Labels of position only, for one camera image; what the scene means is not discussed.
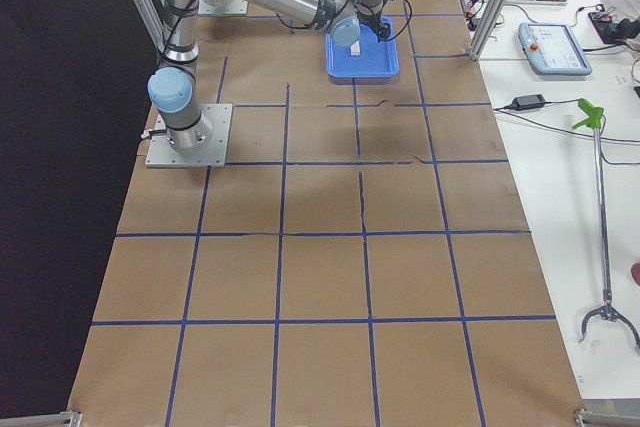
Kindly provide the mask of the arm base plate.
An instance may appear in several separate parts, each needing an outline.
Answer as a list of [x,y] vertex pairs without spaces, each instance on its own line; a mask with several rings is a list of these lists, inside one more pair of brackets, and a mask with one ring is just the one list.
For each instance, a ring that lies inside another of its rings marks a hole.
[[224,0],[222,4],[210,5],[199,0],[198,15],[203,17],[245,16],[248,2],[245,0]]
[[150,140],[145,165],[148,168],[224,167],[232,123],[231,104],[201,104],[201,117],[184,131],[168,129],[161,116],[157,129],[165,130]]

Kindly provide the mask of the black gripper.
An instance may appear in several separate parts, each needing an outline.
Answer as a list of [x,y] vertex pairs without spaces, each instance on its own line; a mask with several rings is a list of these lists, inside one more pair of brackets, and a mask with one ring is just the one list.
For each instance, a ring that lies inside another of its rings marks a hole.
[[375,34],[378,41],[388,41],[392,36],[392,27],[382,18],[380,12],[367,16],[367,26]]

